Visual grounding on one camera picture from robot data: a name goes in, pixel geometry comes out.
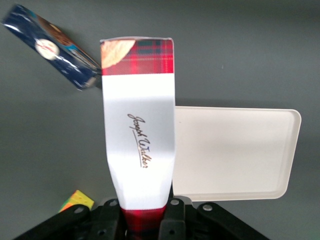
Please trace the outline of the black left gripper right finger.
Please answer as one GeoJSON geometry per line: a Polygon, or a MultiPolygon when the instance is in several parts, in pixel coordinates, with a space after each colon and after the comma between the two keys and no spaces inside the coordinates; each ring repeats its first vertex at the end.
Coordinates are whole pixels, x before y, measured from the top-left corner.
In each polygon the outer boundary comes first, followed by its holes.
{"type": "Polygon", "coordinates": [[[159,229],[160,240],[267,240],[238,217],[213,202],[197,208],[179,198],[168,201],[159,229]]]}

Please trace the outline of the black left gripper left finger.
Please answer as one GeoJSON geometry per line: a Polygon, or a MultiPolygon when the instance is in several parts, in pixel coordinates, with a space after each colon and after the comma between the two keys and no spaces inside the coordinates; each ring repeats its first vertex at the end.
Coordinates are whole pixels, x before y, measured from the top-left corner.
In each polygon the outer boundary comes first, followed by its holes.
{"type": "Polygon", "coordinates": [[[126,224],[117,199],[94,210],[73,205],[17,236],[17,240],[124,240],[126,224]]]}

